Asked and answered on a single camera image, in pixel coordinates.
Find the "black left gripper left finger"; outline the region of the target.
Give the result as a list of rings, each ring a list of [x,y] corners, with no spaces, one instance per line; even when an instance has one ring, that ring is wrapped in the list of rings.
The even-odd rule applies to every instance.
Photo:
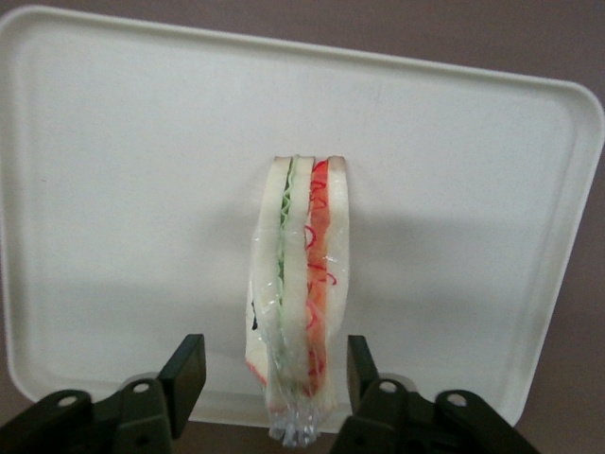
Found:
[[[95,402],[51,393],[1,427],[3,453],[172,453],[206,380],[205,342],[185,336],[158,374],[129,378]]]

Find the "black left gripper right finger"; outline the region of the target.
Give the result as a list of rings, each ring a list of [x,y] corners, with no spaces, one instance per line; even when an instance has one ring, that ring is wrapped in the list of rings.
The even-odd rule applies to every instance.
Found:
[[[423,398],[406,378],[381,375],[365,337],[347,339],[352,414],[332,453],[536,453],[484,399],[464,390]]]

